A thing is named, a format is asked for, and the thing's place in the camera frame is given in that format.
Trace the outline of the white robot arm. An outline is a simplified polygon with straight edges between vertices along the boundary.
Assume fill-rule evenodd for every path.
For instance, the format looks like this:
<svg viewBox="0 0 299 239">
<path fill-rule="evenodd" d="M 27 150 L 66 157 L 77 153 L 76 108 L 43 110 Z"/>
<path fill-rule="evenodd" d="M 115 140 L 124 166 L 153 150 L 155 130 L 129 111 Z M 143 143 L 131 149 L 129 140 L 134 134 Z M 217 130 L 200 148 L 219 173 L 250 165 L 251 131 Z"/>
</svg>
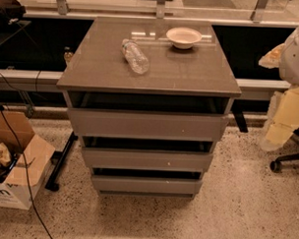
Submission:
<svg viewBox="0 0 299 239">
<path fill-rule="evenodd" d="M 273 94 L 260 139 L 263 150 L 273 151 L 281 148 L 299 129 L 299 26 L 263 56 L 259 64 L 267 69 L 277 68 L 280 78 L 290 84 L 285 92 Z"/>
</svg>

